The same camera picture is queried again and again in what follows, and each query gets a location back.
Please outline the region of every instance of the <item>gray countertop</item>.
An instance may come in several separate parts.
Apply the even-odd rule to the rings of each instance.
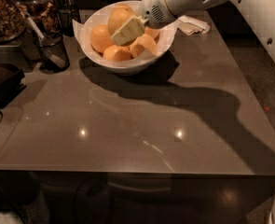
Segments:
[[[197,17],[209,20],[205,12]],[[85,59],[27,72],[0,115],[0,170],[275,175],[275,132],[218,31],[177,32],[142,73]]]

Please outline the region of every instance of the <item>orange fruit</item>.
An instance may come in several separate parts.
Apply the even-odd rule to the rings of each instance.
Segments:
[[[132,15],[134,11],[131,7],[123,3],[116,4],[108,18],[109,34],[113,35]]]
[[[98,24],[92,27],[89,38],[91,46],[100,53],[103,53],[114,44],[110,38],[108,26],[104,24]]]
[[[133,58],[138,57],[145,49],[157,56],[157,43],[151,35],[143,34],[130,44],[130,52]]]
[[[153,29],[153,28],[149,28],[146,26],[144,33],[148,34],[148,35],[152,36],[154,39],[156,39],[159,35],[159,29]]]
[[[131,59],[131,53],[127,47],[113,45],[105,50],[103,58],[113,62],[127,61]]]

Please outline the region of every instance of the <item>napkin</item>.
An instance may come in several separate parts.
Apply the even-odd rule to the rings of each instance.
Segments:
[[[184,15],[178,18],[178,29],[187,35],[194,33],[206,34],[211,30],[211,25],[206,21]]]

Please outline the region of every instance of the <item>bowl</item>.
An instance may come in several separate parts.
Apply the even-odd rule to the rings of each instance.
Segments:
[[[138,7],[141,1],[122,1],[119,3],[124,3],[130,6],[133,10],[138,11]],[[107,61],[102,57],[101,54],[92,48],[89,40],[89,33],[92,27],[95,25],[108,23],[109,15],[116,4],[118,3],[111,4],[96,11],[84,24],[80,24],[73,20],[74,34],[85,55],[93,62],[116,74],[137,74],[140,71],[146,69],[146,67],[148,67],[150,64],[156,62],[157,59],[159,59],[169,49],[174,40],[174,36],[177,30],[177,23],[170,23],[169,25],[160,29],[159,37],[157,39],[157,56],[145,50],[139,57],[135,59],[122,62]]]

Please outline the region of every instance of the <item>black bag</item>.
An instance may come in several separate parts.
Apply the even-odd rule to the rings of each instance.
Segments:
[[[23,78],[24,72],[17,66],[0,63],[0,108],[7,106],[23,90]]]

